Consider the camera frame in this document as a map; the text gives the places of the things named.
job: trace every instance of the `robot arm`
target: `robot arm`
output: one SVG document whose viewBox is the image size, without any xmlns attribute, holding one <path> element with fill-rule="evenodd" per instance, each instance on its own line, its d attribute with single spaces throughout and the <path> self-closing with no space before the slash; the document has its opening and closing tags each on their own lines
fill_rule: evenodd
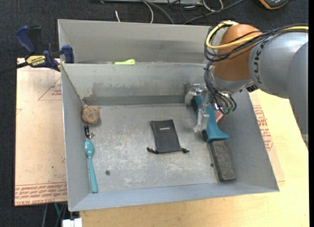
<svg viewBox="0 0 314 227">
<path fill-rule="evenodd" d="M 227 31 L 214 46 L 211 43 L 221 28 Z M 222 22 L 209 29 L 206 39 L 206 85 L 213 97 L 228 99 L 244 88 L 259 88 L 288 98 L 308 148 L 308 40 L 306 25 L 261 32 L 249 25 Z M 221 99 L 212 102 L 220 109 L 226 105 Z"/>
</svg>

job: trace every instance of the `black carpet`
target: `black carpet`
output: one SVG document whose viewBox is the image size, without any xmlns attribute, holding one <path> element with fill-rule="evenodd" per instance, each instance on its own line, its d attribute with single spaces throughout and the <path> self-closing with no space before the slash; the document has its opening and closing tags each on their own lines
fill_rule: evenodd
<svg viewBox="0 0 314 227">
<path fill-rule="evenodd" d="M 238 0 L 223 0 L 228 6 Z M 177 6 L 160 6 L 169 13 L 176 24 L 195 17 L 195 12 L 204 10 L 183 10 Z M 58 19 L 117 21 L 117 10 L 122 22 L 149 23 L 150 12 L 140 2 L 90 2 L 88 0 L 0 0 L 0 65 L 13 66 L 17 57 L 24 57 L 26 51 L 16 38 L 15 31 L 28 25 L 42 27 L 41 47 L 47 49 L 51 43 L 52 51 L 58 50 Z M 169 24 L 167 17 L 157 8 L 154 10 L 154 23 Z M 260 30 L 282 27 L 296 23 L 308 23 L 309 0 L 292 0 L 282 8 L 267 10 L 256 0 L 245 0 L 238 5 L 219 13 L 196 20 L 188 25 L 216 25 L 223 20 L 253 25 Z M 14 207 L 14 148 L 15 148 L 15 103 L 16 72 L 0 75 L 0 226 L 38 227 L 41 226 L 45 205 Z M 57 214 L 49 205 L 46 226 L 54 226 Z"/>
</svg>

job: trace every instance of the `yellow clamp label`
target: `yellow clamp label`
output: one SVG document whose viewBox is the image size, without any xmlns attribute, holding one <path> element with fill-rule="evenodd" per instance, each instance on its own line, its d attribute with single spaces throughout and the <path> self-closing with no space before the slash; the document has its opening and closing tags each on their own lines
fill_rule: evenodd
<svg viewBox="0 0 314 227">
<path fill-rule="evenodd" d="M 45 62 L 45 56 L 41 55 L 41 56 L 30 56 L 28 59 L 26 59 L 26 62 L 28 64 L 31 64 L 32 66 L 36 66 L 39 64 L 42 64 Z"/>
</svg>

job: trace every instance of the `gray metal bin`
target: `gray metal bin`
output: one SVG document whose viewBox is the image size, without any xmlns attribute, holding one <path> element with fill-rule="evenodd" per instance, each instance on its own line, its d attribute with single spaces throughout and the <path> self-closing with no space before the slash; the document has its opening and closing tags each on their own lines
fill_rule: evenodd
<svg viewBox="0 0 314 227">
<path fill-rule="evenodd" d="M 217 180 L 208 144 L 184 104 L 186 86 L 204 82 L 208 27 L 59 20 L 60 47 L 71 45 L 74 64 L 62 64 L 62 99 L 70 211 L 278 191 L 246 91 L 220 129 L 236 180 Z M 135 65 L 113 61 L 134 58 Z M 93 157 L 98 193 L 91 193 L 84 153 L 83 104 L 99 106 Z M 151 120 L 172 119 L 188 153 L 155 155 Z"/>
</svg>

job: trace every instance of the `plastic spoon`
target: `plastic spoon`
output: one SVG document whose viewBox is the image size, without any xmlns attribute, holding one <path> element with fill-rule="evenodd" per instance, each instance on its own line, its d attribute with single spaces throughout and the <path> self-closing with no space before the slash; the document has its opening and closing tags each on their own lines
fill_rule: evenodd
<svg viewBox="0 0 314 227">
<path fill-rule="evenodd" d="M 91 190 L 93 193 L 97 193 L 98 185 L 97 185 L 96 175 L 95 175 L 93 161 L 92 161 L 92 157 L 94 156 L 94 153 L 95 153 L 95 147 L 94 147 L 94 144 L 89 139 L 85 141 L 84 150 L 88 159 Z"/>
</svg>

